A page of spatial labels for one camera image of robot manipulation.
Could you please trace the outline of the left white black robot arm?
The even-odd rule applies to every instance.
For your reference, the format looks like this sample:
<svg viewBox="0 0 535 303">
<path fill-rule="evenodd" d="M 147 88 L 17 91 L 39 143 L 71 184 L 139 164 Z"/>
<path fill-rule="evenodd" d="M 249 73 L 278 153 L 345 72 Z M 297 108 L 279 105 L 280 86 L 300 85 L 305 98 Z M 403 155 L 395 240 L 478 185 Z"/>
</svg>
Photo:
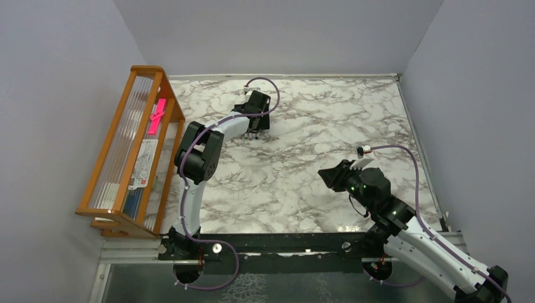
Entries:
<svg viewBox="0 0 535 303">
<path fill-rule="evenodd" d="M 225 117 L 210 124 L 191 122 L 174 158 L 181 178 L 181 197 L 177 222 L 173 224 L 178 239 L 174 250 L 183 259 L 198 251 L 195 235 L 200 231 L 200 208 L 207 182 L 215 174 L 223 144 L 245 134 L 269 129 L 271 97 L 258 90 L 245 95 Z"/>
</svg>

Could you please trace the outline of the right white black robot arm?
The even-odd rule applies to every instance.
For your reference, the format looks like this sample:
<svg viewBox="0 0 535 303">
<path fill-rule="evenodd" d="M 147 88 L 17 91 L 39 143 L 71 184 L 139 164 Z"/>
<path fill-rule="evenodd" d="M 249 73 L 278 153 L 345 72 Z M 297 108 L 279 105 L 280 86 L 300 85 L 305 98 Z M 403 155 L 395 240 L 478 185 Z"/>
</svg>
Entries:
<svg viewBox="0 0 535 303">
<path fill-rule="evenodd" d="M 396 258 L 435 284 L 455 302 L 501 302 L 508 273 L 487 266 L 450 243 L 416 215 L 413 207 L 391 193 L 391 182 L 368 160 L 342 160 L 319 176 L 334 192 L 347 192 L 374 222 L 366 233 L 365 251 Z"/>
</svg>

